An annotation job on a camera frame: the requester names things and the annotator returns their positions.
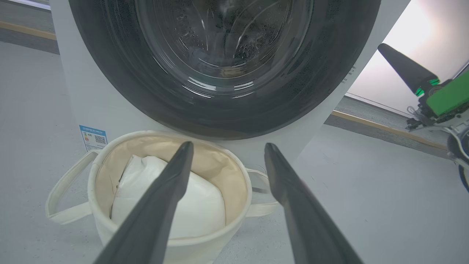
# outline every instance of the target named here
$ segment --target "gray floor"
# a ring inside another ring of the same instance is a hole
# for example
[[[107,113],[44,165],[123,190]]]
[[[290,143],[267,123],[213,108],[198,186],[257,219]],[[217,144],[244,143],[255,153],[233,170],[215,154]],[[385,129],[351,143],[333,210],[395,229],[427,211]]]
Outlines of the gray floor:
[[[57,225],[44,202],[85,148],[60,57],[0,43],[0,263],[92,263],[93,218]],[[453,162],[324,125],[295,169],[365,263],[469,263],[469,194]],[[86,175],[61,208],[86,201]],[[293,263],[282,210],[246,219],[215,263]]]

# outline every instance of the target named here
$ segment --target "washing machine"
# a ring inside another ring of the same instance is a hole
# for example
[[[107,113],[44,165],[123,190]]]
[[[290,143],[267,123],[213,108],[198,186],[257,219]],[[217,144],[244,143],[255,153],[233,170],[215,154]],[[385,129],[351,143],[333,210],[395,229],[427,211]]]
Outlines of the washing machine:
[[[294,162],[409,1],[50,2],[88,150],[176,131],[257,168],[266,142]]]

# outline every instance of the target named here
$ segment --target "white cloth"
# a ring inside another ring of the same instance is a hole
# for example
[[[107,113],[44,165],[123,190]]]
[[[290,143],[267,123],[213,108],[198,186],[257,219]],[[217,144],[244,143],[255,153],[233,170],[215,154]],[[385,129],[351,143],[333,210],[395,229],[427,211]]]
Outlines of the white cloth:
[[[167,162],[154,156],[132,155],[124,170],[114,197],[111,219],[121,225],[160,175]],[[170,239],[197,237],[213,233],[225,226],[225,204],[220,190],[190,172],[187,190],[178,202],[169,233]]]

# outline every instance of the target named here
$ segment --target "washing machine door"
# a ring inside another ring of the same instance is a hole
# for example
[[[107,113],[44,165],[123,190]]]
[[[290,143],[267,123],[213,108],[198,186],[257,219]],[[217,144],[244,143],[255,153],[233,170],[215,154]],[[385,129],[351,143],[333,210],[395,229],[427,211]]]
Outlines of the washing machine door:
[[[322,102],[360,55],[379,0],[70,0],[104,75],[194,136],[239,140]]]

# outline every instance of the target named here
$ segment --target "laundry basket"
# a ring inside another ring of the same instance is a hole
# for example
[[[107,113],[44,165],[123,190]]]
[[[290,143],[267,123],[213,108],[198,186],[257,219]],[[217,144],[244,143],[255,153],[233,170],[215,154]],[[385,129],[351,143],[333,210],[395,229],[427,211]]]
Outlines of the laundry basket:
[[[88,152],[65,173],[47,198],[47,217],[56,223],[68,224],[92,214],[99,237],[106,244],[118,229],[110,216],[119,180],[130,157],[151,155],[168,162],[185,141],[194,143],[191,171],[221,191],[225,203],[226,225],[204,236],[169,239],[164,263],[213,262],[245,217],[270,214],[278,207],[278,203],[251,204],[252,187],[248,172],[256,173],[268,186],[267,176],[259,171],[246,169],[233,153],[211,142],[161,131],[139,131],[121,136],[101,151]],[[57,212],[61,197],[91,162],[88,202]]]

